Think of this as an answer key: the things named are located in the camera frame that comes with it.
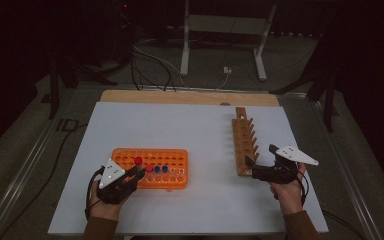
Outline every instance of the dark background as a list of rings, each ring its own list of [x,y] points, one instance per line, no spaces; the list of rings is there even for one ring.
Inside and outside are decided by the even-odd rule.
[[[191,12],[250,17],[260,14],[256,4],[267,5],[252,0],[240,5],[231,0],[191,2]],[[49,73],[50,46],[88,64],[112,57],[111,48],[97,36],[114,29],[114,5],[100,3],[0,0],[0,136],[36,96],[34,84]],[[149,36],[164,40],[169,37],[167,25],[183,24],[183,1],[126,3],[130,27],[140,26]],[[340,66],[336,89],[344,94],[384,170],[384,1],[282,1],[272,31],[279,37],[321,37],[306,71]],[[125,48],[117,51],[122,55]]]

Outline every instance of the person's left hand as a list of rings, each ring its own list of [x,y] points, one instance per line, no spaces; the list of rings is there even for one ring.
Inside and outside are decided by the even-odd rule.
[[[92,184],[92,193],[89,199],[89,206],[99,201],[99,198],[96,195],[97,189],[98,189],[98,181],[94,181]],[[98,203],[96,203],[94,206],[90,208],[90,216],[118,221],[121,207],[123,206],[123,204],[126,202],[127,199],[128,197],[117,205],[106,204],[102,201],[99,201]]]

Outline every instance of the orange plastic tray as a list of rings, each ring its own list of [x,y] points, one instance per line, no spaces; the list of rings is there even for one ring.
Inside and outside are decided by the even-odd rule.
[[[112,159],[123,169],[135,166],[134,159],[142,158],[144,168],[160,168],[160,172],[146,172],[138,188],[183,189],[188,182],[188,152],[184,149],[116,148]]]

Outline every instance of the power cord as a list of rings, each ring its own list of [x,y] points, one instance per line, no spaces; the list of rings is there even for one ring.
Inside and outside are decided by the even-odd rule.
[[[8,227],[5,228],[5,230],[1,233],[0,235],[0,240],[3,239],[5,237],[5,235],[8,233],[8,231],[14,226],[14,224],[20,219],[20,217],[27,211],[27,209],[33,204],[34,201],[37,200],[37,198],[40,196],[40,194],[43,192],[43,190],[45,189],[45,187],[48,185],[48,183],[51,181],[52,177],[54,176],[55,174],[55,171],[56,171],[56,168],[57,168],[57,165],[58,165],[58,162],[60,160],[60,156],[61,156],[61,153],[62,153],[62,149],[64,147],[64,144],[65,142],[67,141],[68,137],[73,133],[73,132],[76,132],[78,129],[80,128],[83,128],[83,127],[86,127],[87,124],[84,124],[84,125],[79,125],[77,127],[75,127],[73,130],[67,132],[67,134],[65,135],[64,139],[62,140],[62,143],[58,149],[58,153],[57,153],[57,156],[55,157],[55,162],[54,162],[54,166],[52,168],[52,171],[50,173],[50,175],[48,176],[48,178],[46,179],[45,183],[43,184],[43,186],[40,188],[40,190],[36,193],[36,195],[30,200],[30,202],[23,208],[23,210],[21,210],[21,212],[12,220],[12,222],[8,225]]]

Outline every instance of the white plug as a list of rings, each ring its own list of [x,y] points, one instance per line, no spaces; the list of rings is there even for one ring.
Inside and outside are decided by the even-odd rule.
[[[232,73],[232,68],[230,68],[230,67],[224,67],[224,68],[223,68],[223,72],[226,73],[226,74],[231,74],[231,73]]]

